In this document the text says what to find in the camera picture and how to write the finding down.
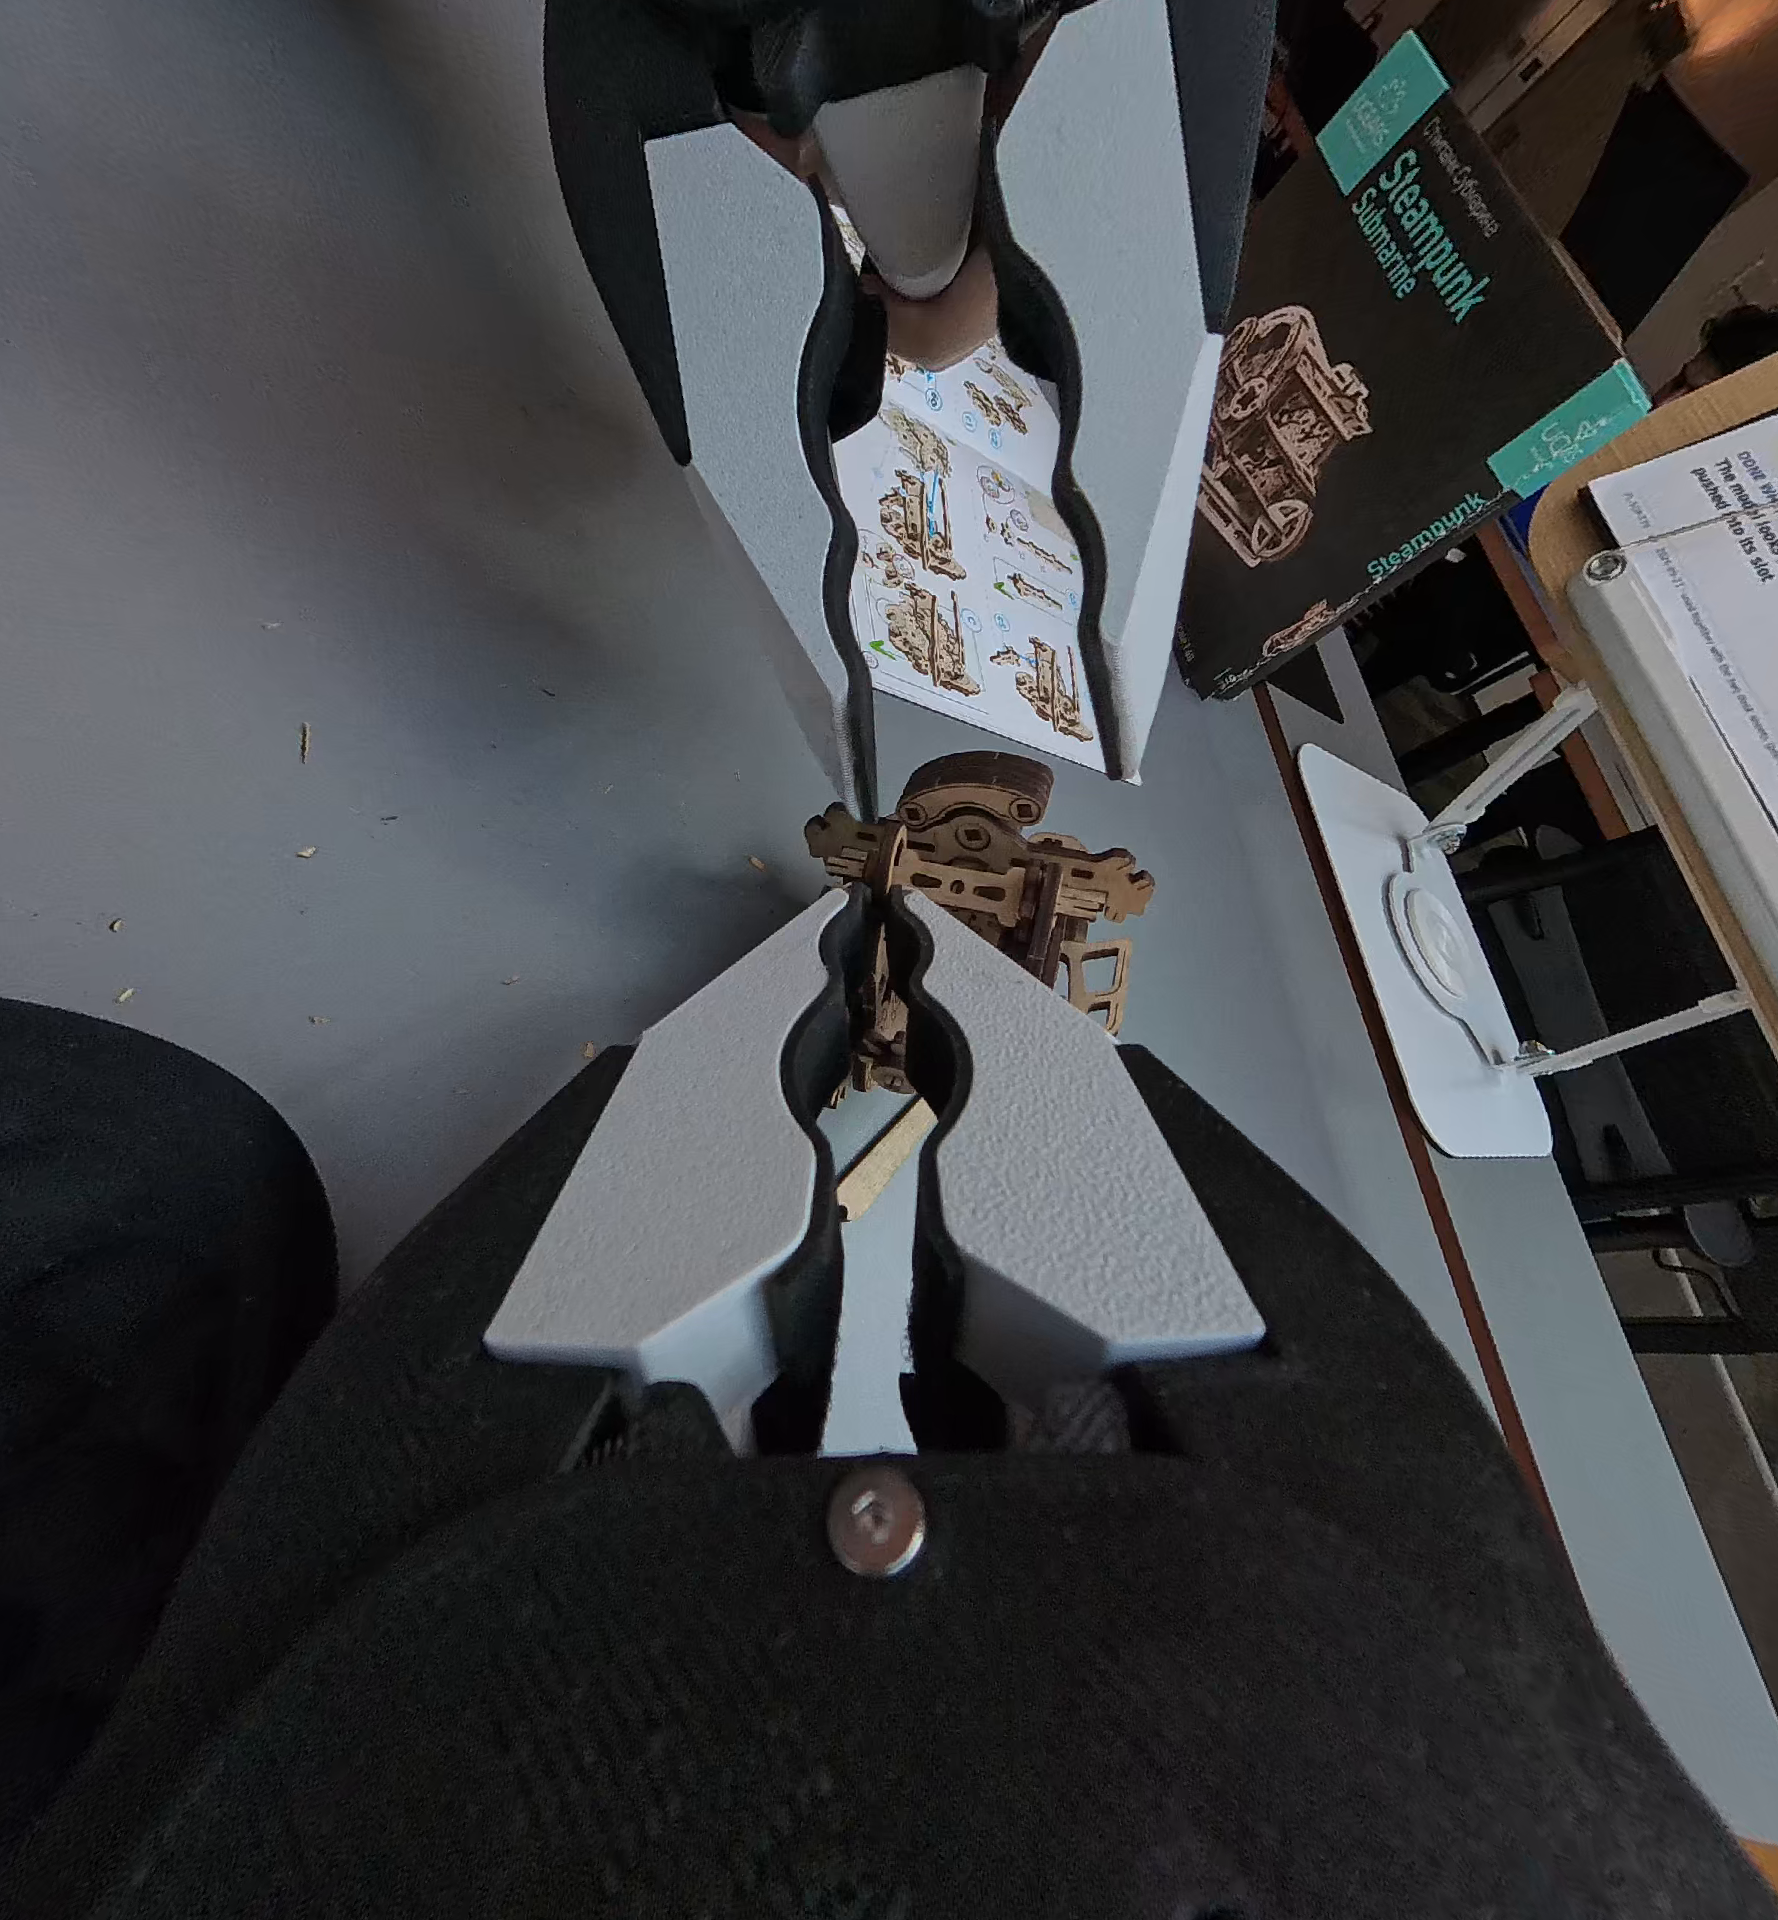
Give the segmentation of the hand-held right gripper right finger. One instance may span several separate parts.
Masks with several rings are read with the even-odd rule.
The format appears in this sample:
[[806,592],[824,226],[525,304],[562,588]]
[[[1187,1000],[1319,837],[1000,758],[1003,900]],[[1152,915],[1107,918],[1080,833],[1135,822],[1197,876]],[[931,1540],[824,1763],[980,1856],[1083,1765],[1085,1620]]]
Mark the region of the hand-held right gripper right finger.
[[1267,1319],[1107,1027],[917,893],[890,900],[919,1151],[909,1366],[922,1451],[1124,1366],[1259,1345]]

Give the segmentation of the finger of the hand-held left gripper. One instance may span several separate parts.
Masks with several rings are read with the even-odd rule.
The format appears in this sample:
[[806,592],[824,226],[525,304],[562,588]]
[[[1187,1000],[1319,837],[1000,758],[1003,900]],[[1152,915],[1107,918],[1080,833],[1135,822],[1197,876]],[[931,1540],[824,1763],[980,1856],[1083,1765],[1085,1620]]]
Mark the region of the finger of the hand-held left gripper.
[[1218,357],[1168,4],[1093,4],[1049,30],[987,187],[998,280],[1043,323],[1060,390],[1050,494],[1083,573],[1093,739],[1112,781],[1140,783]]
[[654,136],[646,166],[690,492],[757,594],[763,648],[809,749],[871,820],[875,686],[848,610],[857,529],[829,425],[857,307],[846,247],[821,189],[733,125]]

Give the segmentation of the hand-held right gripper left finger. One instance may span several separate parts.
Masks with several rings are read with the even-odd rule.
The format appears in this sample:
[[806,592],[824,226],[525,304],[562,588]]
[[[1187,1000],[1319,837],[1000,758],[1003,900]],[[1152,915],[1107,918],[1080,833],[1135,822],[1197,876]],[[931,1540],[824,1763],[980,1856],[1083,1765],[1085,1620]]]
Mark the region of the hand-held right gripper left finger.
[[696,1387],[817,1452],[844,1246],[817,1117],[850,1069],[862,889],[829,890],[644,1031],[484,1332],[495,1360]]

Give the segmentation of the wooden mechanical model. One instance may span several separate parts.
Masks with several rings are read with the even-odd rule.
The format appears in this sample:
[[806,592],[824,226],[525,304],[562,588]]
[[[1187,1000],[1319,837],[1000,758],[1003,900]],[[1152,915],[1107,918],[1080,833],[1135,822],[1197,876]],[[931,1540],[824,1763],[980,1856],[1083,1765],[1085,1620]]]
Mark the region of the wooden mechanical model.
[[[1057,1174],[1076,1177],[1089,1154],[1095,1165],[1115,1163],[1120,1139],[1140,1126],[1137,1088],[1115,1046],[1131,945],[1089,943],[1087,930],[1093,920],[1143,911],[1153,881],[1120,848],[1092,853],[1046,831],[1050,793],[1053,773],[1022,756],[945,756],[909,776],[882,822],[828,805],[806,824],[806,848],[833,893],[924,900],[1046,992],[1067,986],[1067,1015],[1043,1031],[1053,1056],[1037,1061],[1032,1080],[1007,1075],[1000,1103],[980,1097],[966,1111],[981,1115],[983,1133],[998,1119],[1020,1130],[1039,1126]],[[824,1104],[840,1104],[850,1089],[904,1097],[900,1117],[836,1180],[846,1224],[868,1212],[939,1120],[909,1075],[904,989],[887,930],[867,924],[860,951],[837,955],[828,992],[808,1014],[808,1054],[829,1082]]]

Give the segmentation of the grey desk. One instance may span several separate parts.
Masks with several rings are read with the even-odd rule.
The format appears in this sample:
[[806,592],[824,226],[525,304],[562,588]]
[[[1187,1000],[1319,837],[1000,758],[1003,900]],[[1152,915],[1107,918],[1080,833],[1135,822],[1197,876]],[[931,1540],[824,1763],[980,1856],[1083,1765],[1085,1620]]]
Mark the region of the grey desk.
[[817,1452],[484,1332],[836,795],[348,4],[0,4],[0,878],[258,1092],[329,1319],[0,1915],[1745,1915],[1408,1281],[1116,1042],[1261,1309],[922,1451],[919,1151]]

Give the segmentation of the printed task sheet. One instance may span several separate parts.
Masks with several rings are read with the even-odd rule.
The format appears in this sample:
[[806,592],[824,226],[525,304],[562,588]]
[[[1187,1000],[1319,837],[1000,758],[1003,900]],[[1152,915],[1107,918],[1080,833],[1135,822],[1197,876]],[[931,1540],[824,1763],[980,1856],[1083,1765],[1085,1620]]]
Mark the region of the printed task sheet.
[[1778,831],[1778,414],[1587,492]]

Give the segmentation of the person's left hand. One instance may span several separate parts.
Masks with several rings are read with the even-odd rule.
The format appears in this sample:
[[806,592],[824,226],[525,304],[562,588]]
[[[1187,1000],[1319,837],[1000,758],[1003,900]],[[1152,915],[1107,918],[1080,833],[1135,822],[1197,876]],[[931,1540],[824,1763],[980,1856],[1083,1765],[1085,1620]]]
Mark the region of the person's left hand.
[[860,291],[882,312],[887,354],[924,370],[946,370],[995,337],[995,282],[989,274],[972,274],[983,263],[981,255],[966,259],[965,271],[931,299],[912,299],[880,276],[865,274]]

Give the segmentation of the illustrated instruction booklet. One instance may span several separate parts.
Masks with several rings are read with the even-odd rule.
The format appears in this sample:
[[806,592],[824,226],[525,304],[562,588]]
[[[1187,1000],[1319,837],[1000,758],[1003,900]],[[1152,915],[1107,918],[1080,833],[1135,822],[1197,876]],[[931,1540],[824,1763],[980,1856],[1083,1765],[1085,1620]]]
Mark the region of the illustrated instruction booklet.
[[848,609],[877,690],[1102,770],[1057,453],[1057,398],[998,337],[945,370],[890,354],[877,417],[836,446]]

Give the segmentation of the black model kit box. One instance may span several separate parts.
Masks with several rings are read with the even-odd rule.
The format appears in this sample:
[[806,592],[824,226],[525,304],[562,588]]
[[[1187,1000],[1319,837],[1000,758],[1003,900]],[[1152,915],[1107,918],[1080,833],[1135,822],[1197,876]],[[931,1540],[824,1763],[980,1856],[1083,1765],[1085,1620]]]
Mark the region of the black model kit box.
[[1187,685],[1270,678],[1648,412],[1621,330],[1406,32],[1248,215]]

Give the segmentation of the white document stand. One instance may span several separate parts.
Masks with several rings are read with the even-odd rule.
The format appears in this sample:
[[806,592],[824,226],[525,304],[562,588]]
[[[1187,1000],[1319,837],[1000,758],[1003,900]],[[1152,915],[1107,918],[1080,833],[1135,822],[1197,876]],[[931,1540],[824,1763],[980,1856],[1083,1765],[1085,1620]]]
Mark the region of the white document stand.
[[[1778,414],[1778,353],[1687,394],[1545,492],[1530,556],[1556,597],[1569,681],[1453,803],[1403,791],[1317,745],[1296,768],[1357,955],[1425,1137],[1455,1158],[1546,1158],[1541,1084],[1637,1045],[1754,1015],[1778,1058],[1778,831],[1743,781],[1660,610],[1596,512],[1589,484]],[[1658,811],[1735,986],[1689,1010],[1551,1051],[1521,1038],[1450,856],[1526,773],[1600,714]]]

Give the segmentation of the black cushion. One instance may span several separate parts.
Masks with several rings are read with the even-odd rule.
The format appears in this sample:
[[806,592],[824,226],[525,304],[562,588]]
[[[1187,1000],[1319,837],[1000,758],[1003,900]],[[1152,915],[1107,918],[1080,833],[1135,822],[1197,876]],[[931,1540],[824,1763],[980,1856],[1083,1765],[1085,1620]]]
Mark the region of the black cushion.
[[0,1866],[125,1690],[336,1285],[322,1180],[258,1092],[0,998]]

